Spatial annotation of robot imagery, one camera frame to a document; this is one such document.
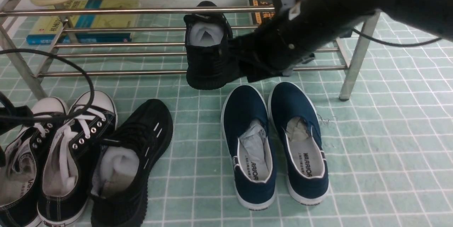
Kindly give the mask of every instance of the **navy blue slip-on shoe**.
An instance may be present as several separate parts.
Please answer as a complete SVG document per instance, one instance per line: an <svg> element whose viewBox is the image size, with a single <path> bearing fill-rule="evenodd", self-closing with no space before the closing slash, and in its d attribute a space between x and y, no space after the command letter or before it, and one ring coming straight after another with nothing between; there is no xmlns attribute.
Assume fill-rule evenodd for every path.
<svg viewBox="0 0 453 227"><path fill-rule="evenodd" d="M268 108L285 148L290 195L304 205L321 203L329 178L313 103L297 85L282 82L271 91Z"/></svg>
<svg viewBox="0 0 453 227"><path fill-rule="evenodd" d="M268 208L275 200L277 168L264 99L252 86L241 85L226 98L220 118L239 203L250 210Z"/></svg>

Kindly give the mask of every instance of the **black shoe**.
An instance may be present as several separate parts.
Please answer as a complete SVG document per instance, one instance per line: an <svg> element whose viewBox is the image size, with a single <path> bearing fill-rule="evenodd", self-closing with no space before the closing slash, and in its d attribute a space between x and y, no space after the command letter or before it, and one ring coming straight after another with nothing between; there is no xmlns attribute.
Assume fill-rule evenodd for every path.
<svg viewBox="0 0 453 227"><path fill-rule="evenodd" d="M84 93L70 113L84 107L90 92ZM101 136L115 131L116 109L111 98L95 91L86 113L66 120L55 135L42 175L38 213L48 226L67 226L84 212L90 176L100 155Z"/></svg>
<svg viewBox="0 0 453 227"><path fill-rule="evenodd" d="M32 108L34 117L66 114L58 98L44 98ZM42 169L56 130L63 124L36 123L22 127L5 150L6 165L0 168L0 226L36 227L41 223L36 204L41 193Z"/></svg>
<svg viewBox="0 0 453 227"><path fill-rule="evenodd" d="M100 141L107 148L92 176L92 226L138 227L143 223L149 173L172 135L170 111L162 101L153 99Z"/></svg>
<svg viewBox="0 0 453 227"><path fill-rule="evenodd" d="M198 6L215 6L203 1ZM233 38L223 14L203 13L184 16L188 84L198 90L218 89L240 77L236 58L228 50Z"/></svg>

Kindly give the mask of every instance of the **shoe rack leg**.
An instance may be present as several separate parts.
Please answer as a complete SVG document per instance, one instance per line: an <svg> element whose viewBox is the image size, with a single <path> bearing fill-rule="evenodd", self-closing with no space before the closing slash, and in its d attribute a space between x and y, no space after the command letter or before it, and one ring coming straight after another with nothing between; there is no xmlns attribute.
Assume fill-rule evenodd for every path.
<svg viewBox="0 0 453 227"><path fill-rule="evenodd" d="M13 43L13 40L11 40L8 33L1 25L0 25L0 46L2 47L2 49L16 48L16 46ZM30 67L28 66L27 62L24 60L22 55L20 53L10 53L7 54L7 56L10 59L13 66L21 75L22 79L24 79L25 83L29 86L33 95L39 100L41 98L47 97L47 94L44 92L44 89L42 88L38 78L33 75L33 72L31 71Z"/></svg>
<svg viewBox="0 0 453 227"><path fill-rule="evenodd" d="M368 19L364 22L361 32L366 35L373 35L374 30L376 29L377 22L379 20L380 13L377 13L375 16ZM365 54L367 54L369 47L369 40L360 36L354 54L351 58L351 63L346 72L346 78L343 82L343 86L340 92L340 101L349 101L351 98L351 93L356 84L357 77L359 75L360 68L362 66Z"/></svg>

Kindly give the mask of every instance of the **book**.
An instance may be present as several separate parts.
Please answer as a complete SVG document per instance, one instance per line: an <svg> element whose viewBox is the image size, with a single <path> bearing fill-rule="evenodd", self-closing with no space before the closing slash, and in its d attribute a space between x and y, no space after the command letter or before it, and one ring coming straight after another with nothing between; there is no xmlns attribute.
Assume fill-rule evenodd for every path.
<svg viewBox="0 0 453 227"><path fill-rule="evenodd" d="M139 0L74 0L64 4L67 9L97 9L97 8L139 8ZM137 14L119 15L81 15L71 16L75 28L130 28L138 21ZM34 24L26 40L29 45L49 45L55 38L62 23L58 16L40 17ZM76 33L79 43L113 43L131 42L133 33ZM62 36L59 43L70 43L69 37Z"/></svg>

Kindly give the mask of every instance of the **shoe insole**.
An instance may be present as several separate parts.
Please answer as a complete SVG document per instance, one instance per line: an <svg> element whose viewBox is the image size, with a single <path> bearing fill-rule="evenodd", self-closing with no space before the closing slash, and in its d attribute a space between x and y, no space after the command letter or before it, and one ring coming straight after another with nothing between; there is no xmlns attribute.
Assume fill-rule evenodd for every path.
<svg viewBox="0 0 453 227"><path fill-rule="evenodd" d="M265 159L256 162L251 161L249 153L241 143L239 143L239 164L251 180L265 181L269 177L269 169L265 164Z"/></svg>

